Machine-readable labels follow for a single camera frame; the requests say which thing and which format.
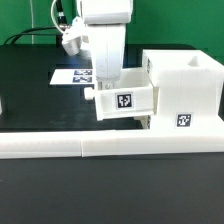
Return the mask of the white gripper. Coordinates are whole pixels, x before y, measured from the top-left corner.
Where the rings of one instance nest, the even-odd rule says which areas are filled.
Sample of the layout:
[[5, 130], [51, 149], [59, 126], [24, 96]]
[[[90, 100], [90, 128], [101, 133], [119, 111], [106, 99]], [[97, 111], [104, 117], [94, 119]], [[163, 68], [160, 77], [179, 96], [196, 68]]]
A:
[[126, 25], [89, 25], [87, 31], [98, 88], [113, 89], [123, 68]]

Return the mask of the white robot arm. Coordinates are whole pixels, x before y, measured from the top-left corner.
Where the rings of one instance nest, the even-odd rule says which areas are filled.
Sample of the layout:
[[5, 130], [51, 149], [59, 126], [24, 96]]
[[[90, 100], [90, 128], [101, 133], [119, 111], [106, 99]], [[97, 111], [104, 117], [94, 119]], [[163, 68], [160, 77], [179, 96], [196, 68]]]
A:
[[102, 89], [112, 89], [123, 68], [133, 0], [76, 0], [76, 6], [87, 29], [96, 81]]

